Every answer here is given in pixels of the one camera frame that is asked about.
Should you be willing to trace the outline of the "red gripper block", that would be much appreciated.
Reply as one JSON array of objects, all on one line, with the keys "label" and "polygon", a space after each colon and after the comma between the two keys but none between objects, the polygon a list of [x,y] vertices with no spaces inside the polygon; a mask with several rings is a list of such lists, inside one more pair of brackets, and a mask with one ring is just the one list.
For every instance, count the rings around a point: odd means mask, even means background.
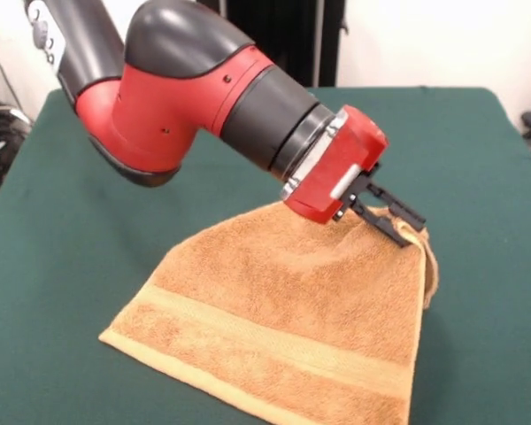
[{"label": "red gripper block", "polygon": [[[399,247],[408,246],[410,242],[394,228],[391,218],[369,210],[359,195],[343,196],[363,171],[373,169],[388,146],[388,138],[375,122],[346,104],[286,180],[282,188],[282,202],[294,213],[320,224],[332,220],[337,212],[338,219],[341,219],[351,209]],[[371,175],[366,188],[387,206],[393,217],[413,229],[425,227],[423,216],[375,183]]]}]

